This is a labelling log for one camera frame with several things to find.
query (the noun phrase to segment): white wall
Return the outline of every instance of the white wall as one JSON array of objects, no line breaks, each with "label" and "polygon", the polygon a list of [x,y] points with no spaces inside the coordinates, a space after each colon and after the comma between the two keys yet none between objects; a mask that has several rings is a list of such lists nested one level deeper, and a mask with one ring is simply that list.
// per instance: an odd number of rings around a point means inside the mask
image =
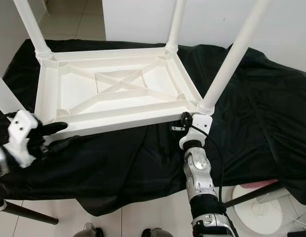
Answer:
[{"label": "white wall", "polygon": [[[103,0],[107,40],[166,42],[175,0]],[[179,44],[233,43],[254,0],[187,0]],[[274,0],[250,45],[306,71],[306,0]]]},{"label": "white wall", "polygon": [[[45,13],[42,0],[28,0],[39,21]],[[0,0],[0,76],[25,39],[29,38],[13,0]]]}]

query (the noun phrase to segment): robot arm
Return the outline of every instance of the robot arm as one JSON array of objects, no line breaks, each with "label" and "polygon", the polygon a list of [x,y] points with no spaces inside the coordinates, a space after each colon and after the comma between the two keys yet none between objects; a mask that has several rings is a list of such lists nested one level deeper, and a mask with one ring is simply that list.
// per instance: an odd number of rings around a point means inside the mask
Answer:
[{"label": "robot arm", "polygon": [[193,236],[233,236],[237,233],[226,215],[226,208],[219,202],[210,176],[211,165],[202,148],[206,135],[194,129],[209,133],[211,116],[183,113],[182,124],[188,133],[180,140],[180,148],[185,151],[184,172],[186,188],[193,217]]},{"label": "robot arm", "polygon": [[0,146],[0,176],[42,159],[49,151],[44,145],[43,136],[66,127],[64,122],[42,125],[30,112],[19,110],[8,127],[9,142]]}]

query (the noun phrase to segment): pink object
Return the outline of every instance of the pink object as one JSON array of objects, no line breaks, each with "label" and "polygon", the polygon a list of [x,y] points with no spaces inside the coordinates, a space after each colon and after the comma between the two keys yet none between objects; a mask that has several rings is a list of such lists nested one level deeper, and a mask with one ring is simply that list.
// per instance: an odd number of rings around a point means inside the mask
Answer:
[{"label": "pink object", "polygon": [[277,181],[276,179],[271,179],[271,180],[260,181],[260,182],[255,182],[255,183],[241,184],[240,186],[244,189],[255,189],[255,188],[261,188],[268,184],[272,184],[276,181]]}]

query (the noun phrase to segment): black tablecloth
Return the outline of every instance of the black tablecloth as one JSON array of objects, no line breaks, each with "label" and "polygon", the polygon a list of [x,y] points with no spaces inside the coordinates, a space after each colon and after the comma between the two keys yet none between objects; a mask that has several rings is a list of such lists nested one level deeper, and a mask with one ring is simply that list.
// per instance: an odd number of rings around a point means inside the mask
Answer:
[{"label": "black tablecloth", "polygon": [[[54,52],[161,47],[114,41],[47,40]],[[229,49],[180,46],[178,55],[204,96]],[[34,110],[39,63],[29,40],[20,47],[4,81],[21,103]],[[57,157],[0,177],[0,198],[76,198],[93,215],[131,202],[185,188],[178,121],[91,135],[73,142]],[[8,121],[0,113],[0,144]],[[306,204],[306,73],[268,60],[249,49],[220,97],[210,136],[224,158],[224,185],[278,179]],[[215,185],[218,153],[206,145]]]}]

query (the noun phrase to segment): black fabric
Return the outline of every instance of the black fabric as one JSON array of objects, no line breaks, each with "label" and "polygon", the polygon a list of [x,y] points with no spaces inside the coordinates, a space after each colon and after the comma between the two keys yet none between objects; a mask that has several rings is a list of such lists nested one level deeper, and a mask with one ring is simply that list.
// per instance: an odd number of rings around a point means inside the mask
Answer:
[{"label": "black fabric", "polygon": [[[47,40],[54,52],[161,47],[132,42]],[[180,46],[178,55],[204,96],[229,49]],[[39,64],[29,40],[16,53],[4,81],[34,110]],[[185,188],[179,121],[86,136],[58,156],[0,177],[0,198],[76,198],[93,215],[131,202],[170,195]],[[0,113],[0,144],[7,141]],[[278,179],[306,204],[306,73],[268,60],[249,49],[220,97],[209,135],[224,159],[223,184]],[[206,144],[214,184],[220,160]]]}]

